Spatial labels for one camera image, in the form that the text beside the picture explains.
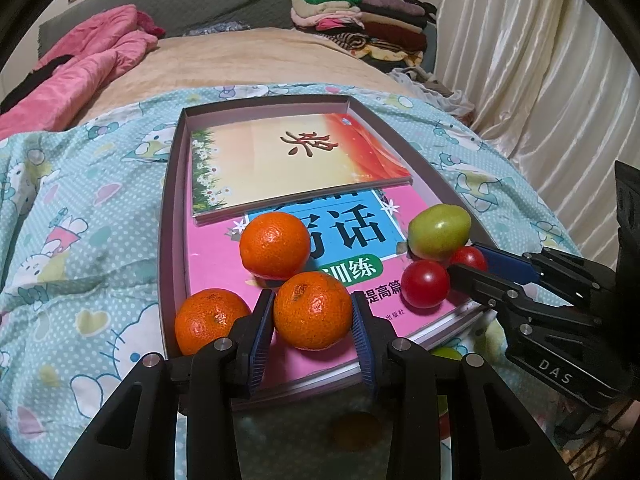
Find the red tomato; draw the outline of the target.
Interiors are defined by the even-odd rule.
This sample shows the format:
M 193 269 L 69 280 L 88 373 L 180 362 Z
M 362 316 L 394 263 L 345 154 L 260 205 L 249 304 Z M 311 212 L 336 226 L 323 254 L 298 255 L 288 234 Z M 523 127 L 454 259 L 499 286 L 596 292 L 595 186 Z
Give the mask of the red tomato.
M 449 264 L 462 264 L 470 268 L 484 271 L 488 270 L 488 263 L 484 254 L 474 246 L 463 246 L 455 250 L 449 258 Z
M 435 261 L 410 263 L 402 272 L 400 291 L 405 302 L 415 309 L 431 309 L 444 301 L 450 292 L 447 270 Z

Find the round green fruit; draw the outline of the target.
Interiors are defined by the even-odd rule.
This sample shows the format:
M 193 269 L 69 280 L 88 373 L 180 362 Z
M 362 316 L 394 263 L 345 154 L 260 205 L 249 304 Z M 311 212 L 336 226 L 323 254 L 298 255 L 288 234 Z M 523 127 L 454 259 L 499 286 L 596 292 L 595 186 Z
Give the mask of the round green fruit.
M 435 348 L 431 351 L 431 355 L 454 361 L 461 361 L 463 358 L 462 354 L 458 350 L 450 347 Z

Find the pear-shaped green fruit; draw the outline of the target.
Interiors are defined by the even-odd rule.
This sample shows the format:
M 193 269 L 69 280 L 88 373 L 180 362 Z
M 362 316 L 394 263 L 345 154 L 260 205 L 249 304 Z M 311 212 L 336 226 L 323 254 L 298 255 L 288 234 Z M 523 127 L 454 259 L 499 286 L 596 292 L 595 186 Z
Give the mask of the pear-shaped green fruit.
M 462 207 L 437 204 L 417 214 L 408 225 L 407 242 L 421 259 L 447 260 L 469 239 L 470 214 Z

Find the orange mandarin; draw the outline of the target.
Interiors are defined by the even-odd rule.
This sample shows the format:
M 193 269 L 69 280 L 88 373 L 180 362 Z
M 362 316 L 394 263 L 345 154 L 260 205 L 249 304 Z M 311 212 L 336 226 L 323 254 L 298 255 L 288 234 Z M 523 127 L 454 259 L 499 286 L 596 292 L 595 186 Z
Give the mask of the orange mandarin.
M 336 278 L 303 272 L 287 280 L 273 304 L 277 334 L 291 347 L 322 351 L 338 344 L 352 328 L 352 298 Z
M 234 322 L 251 313 L 246 302 L 230 290 L 201 290 L 183 301 L 175 317 L 178 347 L 184 356 L 193 356 L 206 344 L 227 337 Z
M 244 268 L 267 281 L 286 281 L 302 272 L 310 256 L 303 222 L 286 212 L 266 212 L 248 222 L 240 238 Z

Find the brown kiwi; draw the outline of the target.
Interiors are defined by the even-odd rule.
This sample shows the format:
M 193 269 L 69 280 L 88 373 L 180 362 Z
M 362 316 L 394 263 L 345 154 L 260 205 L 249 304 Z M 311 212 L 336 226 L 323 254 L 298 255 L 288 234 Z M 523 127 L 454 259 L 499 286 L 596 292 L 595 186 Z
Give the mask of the brown kiwi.
M 364 452 L 384 438 L 385 425 L 369 412 L 348 412 L 334 418 L 329 426 L 333 445 L 344 452 Z

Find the pink workbook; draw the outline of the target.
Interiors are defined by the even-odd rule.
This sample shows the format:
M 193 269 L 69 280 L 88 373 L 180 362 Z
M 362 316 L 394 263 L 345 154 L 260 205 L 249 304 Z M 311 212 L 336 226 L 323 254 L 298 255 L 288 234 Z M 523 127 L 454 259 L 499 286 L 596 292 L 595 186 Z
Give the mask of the pink workbook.
M 189 292 L 224 289 L 249 309 L 260 295 L 272 297 L 274 334 L 258 378 L 262 390 L 314 387 L 357 373 L 353 292 L 362 292 L 397 336 L 436 346 L 469 311 L 468 300 L 450 289 L 427 289 L 420 307 L 405 298 L 416 289 L 405 274 L 416 263 L 408 224 L 438 202 L 401 185 L 300 200 L 202 226 L 189 218 Z

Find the cream satin curtain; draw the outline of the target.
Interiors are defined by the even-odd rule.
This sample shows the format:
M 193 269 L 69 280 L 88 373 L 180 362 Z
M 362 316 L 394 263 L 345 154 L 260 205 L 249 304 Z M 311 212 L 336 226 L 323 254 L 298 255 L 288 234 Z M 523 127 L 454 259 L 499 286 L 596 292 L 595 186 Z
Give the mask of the cream satin curtain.
M 442 0 L 436 73 L 475 106 L 588 259 L 618 254 L 614 165 L 639 162 L 639 76 L 586 0 Z

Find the floral bag with cloth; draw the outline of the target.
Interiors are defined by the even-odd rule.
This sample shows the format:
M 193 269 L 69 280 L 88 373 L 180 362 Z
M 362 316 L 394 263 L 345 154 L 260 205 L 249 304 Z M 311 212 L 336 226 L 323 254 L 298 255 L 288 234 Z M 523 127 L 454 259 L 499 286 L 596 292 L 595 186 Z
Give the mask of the floral bag with cloth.
M 475 105 L 462 90 L 450 90 L 434 74 L 421 66 L 393 68 L 390 78 L 403 86 L 412 96 L 427 102 L 469 126 L 475 120 Z

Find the blue cartoon print sheet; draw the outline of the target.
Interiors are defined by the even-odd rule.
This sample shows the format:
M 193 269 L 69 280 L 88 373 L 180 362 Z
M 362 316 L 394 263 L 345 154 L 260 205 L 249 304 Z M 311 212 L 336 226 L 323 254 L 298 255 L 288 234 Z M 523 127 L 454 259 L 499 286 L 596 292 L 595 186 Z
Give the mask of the blue cartoon print sheet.
M 157 242 L 166 154 L 181 111 L 258 98 L 353 96 L 403 136 L 507 252 L 576 252 L 515 167 L 415 98 L 333 84 L 258 84 L 129 98 L 62 132 L 1 144 L 1 430 L 53 476 L 129 370 L 122 338 L 160 348 Z

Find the orange cream book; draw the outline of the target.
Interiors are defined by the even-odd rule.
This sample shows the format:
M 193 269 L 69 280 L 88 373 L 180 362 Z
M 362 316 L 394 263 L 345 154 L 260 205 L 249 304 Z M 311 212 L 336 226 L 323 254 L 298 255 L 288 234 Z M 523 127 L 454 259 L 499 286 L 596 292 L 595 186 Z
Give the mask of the orange cream book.
M 411 181 L 406 166 L 344 113 L 267 117 L 191 133 L 199 224 L 288 200 Z

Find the pile of folded clothes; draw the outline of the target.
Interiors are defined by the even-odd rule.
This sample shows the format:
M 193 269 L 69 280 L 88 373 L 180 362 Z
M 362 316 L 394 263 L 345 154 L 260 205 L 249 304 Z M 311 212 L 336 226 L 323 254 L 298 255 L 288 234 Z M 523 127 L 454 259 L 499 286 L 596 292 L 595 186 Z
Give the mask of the pile of folded clothes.
M 384 73 L 423 63 L 436 16 L 437 6 L 421 0 L 291 0 L 296 29 Z

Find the beige blanket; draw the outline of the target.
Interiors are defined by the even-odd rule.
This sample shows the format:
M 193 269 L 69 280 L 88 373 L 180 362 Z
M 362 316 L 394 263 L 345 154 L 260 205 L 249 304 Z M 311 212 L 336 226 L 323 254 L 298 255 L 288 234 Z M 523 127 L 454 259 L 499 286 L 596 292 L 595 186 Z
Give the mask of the beige blanket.
M 100 90 L 72 124 L 172 90 L 312 82 L 409 93 L 326 38 L 294 29 L 256 28 L 160 40 L 136 67 Z

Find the blue patterned pillow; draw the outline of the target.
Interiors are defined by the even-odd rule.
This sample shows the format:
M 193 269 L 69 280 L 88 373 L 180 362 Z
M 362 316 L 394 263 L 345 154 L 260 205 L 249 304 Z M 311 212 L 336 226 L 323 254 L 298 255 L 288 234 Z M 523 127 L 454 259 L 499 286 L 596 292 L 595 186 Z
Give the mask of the blue patterned pillow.
M 237 22 L 218 22 L 213 24 L 201 25 L 198 27 L 193 27 L 187 30 L 183 36 L 185 37 L 197 37 L 197 36 L 205 36 L 205 35 L 213 35 L 213 34 L 222 34 L 223 32 L 240 32 L 241 30 L 250 29 L 250 25 Z

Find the black garment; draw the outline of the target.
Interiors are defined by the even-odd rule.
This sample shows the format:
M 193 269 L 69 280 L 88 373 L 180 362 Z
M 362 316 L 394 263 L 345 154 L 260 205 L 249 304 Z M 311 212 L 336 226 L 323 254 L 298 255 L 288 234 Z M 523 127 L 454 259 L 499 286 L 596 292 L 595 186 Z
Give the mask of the black garment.
M 54 58 L 52 61 L 38 68 L 38 70 L 32 70 L 23 81 L 18 84 L 1 102 L 1 113 L 7 113 L 16 104 L 25 99 L 29 93 L 32 93 L 35 88 L 40 86 L 43 81 L 49 79 L 58 66 L 64 65 L 73 57 L 70 54 L 61 55 Z

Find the pink quilt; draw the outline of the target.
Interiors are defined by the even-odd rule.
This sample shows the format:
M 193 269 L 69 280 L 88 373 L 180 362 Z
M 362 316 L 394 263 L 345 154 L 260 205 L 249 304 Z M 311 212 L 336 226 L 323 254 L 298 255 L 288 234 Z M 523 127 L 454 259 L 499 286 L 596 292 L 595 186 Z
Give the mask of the pink quilt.
M 133 4 L 116 6 L 76 25 L 38 61 L 43 70 L 68 60 L 1 115 L 1 137 L 66 129 L 101 88 L 136 67 L 157 47 L 164 30 Z

